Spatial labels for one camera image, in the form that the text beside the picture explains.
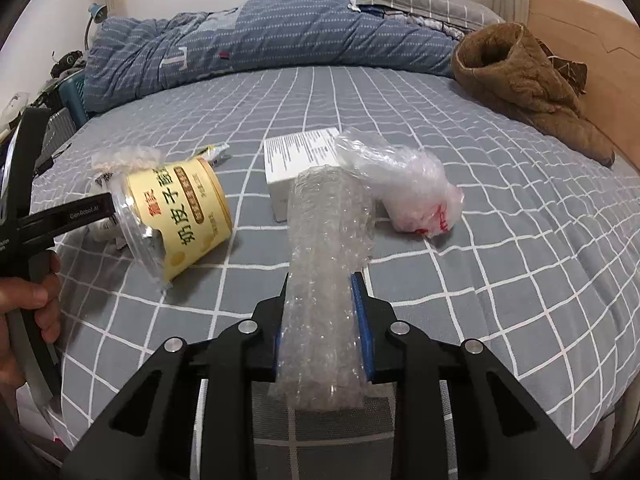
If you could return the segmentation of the person's left hand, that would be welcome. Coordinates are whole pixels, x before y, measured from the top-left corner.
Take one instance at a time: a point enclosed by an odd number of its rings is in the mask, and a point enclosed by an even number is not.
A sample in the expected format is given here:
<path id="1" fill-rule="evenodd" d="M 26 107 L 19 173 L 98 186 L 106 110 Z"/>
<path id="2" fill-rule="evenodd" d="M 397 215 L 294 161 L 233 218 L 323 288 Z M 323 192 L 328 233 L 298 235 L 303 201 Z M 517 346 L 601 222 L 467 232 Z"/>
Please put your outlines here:
<path id="1" fill-rule="evenodd" d="M 1 270 L 1 393 L 29 384 L 47 400 L 61 391 L 52 344 L 61 335 L 60 262 L 52 250 Z"/>

